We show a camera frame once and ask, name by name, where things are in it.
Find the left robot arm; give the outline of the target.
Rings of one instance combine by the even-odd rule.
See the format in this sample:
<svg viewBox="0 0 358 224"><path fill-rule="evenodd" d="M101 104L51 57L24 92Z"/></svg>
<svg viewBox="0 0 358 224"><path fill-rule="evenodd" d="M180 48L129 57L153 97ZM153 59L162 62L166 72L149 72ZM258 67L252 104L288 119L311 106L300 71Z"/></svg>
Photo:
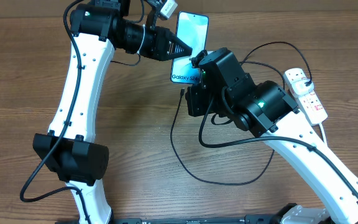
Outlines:
<svg viewBox="0 0 358 224"><path fill-rule="evenodd" d="M74 1L63 13L71 59L58 110L47 134L36 134L40 165L57 174L75 199L80 223L112 223L103 186L109 160L96 144L96 112L104 76L117 49L158 61L189 56L191 47L156 24L168 19L175 1L150 1L145 24L127 19L129 1Z"/></svg>

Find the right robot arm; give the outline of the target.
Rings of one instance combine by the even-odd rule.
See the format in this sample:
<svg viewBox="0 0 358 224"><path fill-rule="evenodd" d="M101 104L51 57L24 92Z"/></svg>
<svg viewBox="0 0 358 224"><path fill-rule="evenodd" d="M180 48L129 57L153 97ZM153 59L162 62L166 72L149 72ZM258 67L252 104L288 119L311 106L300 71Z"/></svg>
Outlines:
<svg viewBox="0 0 358 224"><path fill-rule="evenodd" d="M250 139L201 145L228 147L262 141L277 151L311 187L334 223L358 223L358 178L314 132L297 102L273 81L256 85L223 47L190 59L201 81L188 88L190 116L227 117Z"/></svg>

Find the white charger plug adapter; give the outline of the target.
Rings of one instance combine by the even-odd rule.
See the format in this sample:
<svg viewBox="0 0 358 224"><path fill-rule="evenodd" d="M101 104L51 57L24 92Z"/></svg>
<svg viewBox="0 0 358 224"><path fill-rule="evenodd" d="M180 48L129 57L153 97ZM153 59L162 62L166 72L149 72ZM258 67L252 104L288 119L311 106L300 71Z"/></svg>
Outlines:
<svg viewBox="0 0 358 224"><path fill-rule="evenodd" d="M314 90L314 83L310 80L298 80L291 84L291 93L295 98L304 96Z"/></svg>

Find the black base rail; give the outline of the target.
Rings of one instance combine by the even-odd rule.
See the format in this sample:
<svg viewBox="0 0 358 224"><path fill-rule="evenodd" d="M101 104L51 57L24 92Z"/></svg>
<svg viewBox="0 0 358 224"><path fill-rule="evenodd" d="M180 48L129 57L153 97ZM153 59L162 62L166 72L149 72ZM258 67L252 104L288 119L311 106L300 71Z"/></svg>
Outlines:
<svg viewBox="0 0 358 224"><path fill-rule="evenodd" d="M305 208L289 203L276 214L245 215L243 218L173 218L142 220L140 218L121 218L110 220L113 224L274 224L274 223L334 223L327 210Z"/></svg>

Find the white power strip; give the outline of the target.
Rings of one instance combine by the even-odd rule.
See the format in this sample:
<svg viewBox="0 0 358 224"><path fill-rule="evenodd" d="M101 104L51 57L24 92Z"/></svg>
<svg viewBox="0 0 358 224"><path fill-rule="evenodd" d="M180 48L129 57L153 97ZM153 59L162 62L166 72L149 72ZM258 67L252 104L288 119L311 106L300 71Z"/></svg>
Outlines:
<svg viewBox="0 0 358 224"><path fill-rule="evenodd" d="M298 80L310 80L300 68L292 68L285 71L284 79L290 89L290 93L292 83ZM295 100L311 126L320 125L328 118L328 114L314 90L304 96L295 98Z"/></svg>

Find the blue Samsung Galaxy smartphone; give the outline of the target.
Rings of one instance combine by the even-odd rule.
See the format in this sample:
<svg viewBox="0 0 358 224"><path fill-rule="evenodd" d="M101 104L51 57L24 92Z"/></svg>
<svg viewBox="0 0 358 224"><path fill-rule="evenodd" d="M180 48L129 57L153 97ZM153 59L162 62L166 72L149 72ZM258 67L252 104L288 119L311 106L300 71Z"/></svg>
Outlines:
<svg viewBox="0 0 358 224"><path fill-rule="evenodd" d="M193 68L190 58L205 49L208 34L209 17L201 14L181 11L177 19L177 37L192 48L190 56L176 58L172 62L170 79L173 83L197 84L200 72Z"/></svg>

